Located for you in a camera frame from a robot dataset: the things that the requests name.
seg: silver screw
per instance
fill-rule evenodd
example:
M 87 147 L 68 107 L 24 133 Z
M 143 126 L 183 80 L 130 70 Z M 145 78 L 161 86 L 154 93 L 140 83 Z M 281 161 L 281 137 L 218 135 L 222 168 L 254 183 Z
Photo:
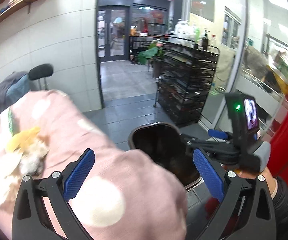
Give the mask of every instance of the silver screw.
M 259 176 L 258 176 L 258 179 L 259 179 L 260 181 L 265 181 L 265 177 L 264 177 L 263 175 L 259 175 Z
M 58 172 L 58 171 L 54 171 L 53 173 L 52 173 L 52 178 L 58 178 L 60 176 L 60 173 Z
M 235 173 L 234 171 L 229 171 L 229 172 L 227 173 L 227 175 L 228 175 L 228 177 L 230 177 L 230 178 L 236 177 L 236 173 Z
M 30 179 L 29 175 L 26 175 L 26 176 L 23 177 L 23 181 L 25 181 L 25 182 L 27 182 L 29 179 Z

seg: doorway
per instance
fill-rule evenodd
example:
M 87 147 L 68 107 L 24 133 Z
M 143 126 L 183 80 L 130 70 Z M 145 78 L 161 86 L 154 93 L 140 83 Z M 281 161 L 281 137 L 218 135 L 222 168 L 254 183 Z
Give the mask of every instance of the doorway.
M 127 59 L 128 21 L 128 7 L 99 7 L 97 31 L 100 62 Z

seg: black headrest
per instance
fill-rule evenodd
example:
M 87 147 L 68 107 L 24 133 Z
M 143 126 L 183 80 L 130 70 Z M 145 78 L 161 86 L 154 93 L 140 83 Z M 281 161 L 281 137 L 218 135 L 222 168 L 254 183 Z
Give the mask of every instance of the black headrest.
M 29 71 L 29 79 L 36 80 L 44 77 L 50 77 L 53 74 L 53 66 L 51 64 L 42 64 L 32 68 Z

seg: trash can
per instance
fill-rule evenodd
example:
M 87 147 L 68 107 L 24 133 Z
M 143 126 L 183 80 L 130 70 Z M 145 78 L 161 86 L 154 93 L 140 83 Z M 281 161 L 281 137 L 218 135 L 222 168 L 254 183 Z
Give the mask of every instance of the trash can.
M 142 150 L 155 163 L 175 174 L 187 191 L 201 180 L 193 163 L 193 151 L 186 150 L 178 128 L 167 122 L 139 126 L 130 133 L 128 144 L 130 149 Z

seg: storage rack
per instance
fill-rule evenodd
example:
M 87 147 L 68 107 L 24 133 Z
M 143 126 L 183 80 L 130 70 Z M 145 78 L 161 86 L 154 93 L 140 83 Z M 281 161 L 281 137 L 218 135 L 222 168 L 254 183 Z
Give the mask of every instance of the storage rack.
M 141 51 L 147 50 L 151 41 L 160 39 L 162 41 L 167 41 L 168 36 L 164 35 L 147 35 L 147 36 L 130 36 L 130 54 L 129 60 L 133 64 L 137 64 L 137 56 Z
M 220 56 L 213 48 L 218 53 L 164 41 L 154 107 L 158 102 L 176 125 L 200 118 Z

